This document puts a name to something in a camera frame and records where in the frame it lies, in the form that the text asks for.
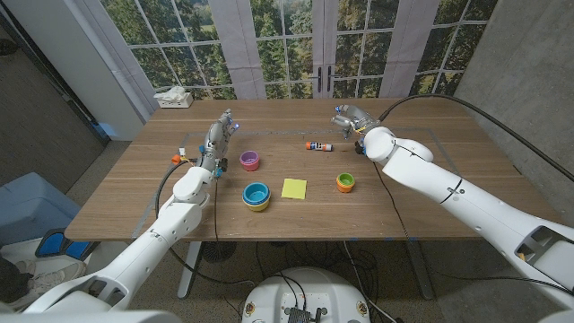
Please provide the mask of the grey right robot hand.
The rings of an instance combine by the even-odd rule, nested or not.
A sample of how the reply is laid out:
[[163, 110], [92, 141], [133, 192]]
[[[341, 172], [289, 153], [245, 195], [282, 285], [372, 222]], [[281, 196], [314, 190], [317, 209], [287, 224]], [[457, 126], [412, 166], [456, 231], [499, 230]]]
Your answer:
[[348, 139], [352, 133], [366, 135], [370, 130], [380, 126], [378, 119], [353, 105], [336, 106], [335, 112], [336, 115], [331, 118], [331, 124], [343, 130], [344, 139]]

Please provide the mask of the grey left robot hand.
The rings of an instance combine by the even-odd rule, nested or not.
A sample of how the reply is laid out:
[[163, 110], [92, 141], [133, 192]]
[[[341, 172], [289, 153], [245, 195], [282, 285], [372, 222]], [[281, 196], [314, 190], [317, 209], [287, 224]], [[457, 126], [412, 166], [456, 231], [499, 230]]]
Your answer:
[[196, 166], [211, 171], [216, 177], [220, 177], [228, 169], [228, 160], [225, 157], [231, 136], [239, 129], [239, 125], [233, 121], [231, 109], [226, 109], [221, 116], [210, 125], [200, 146], [201, 155], [196, 161]]

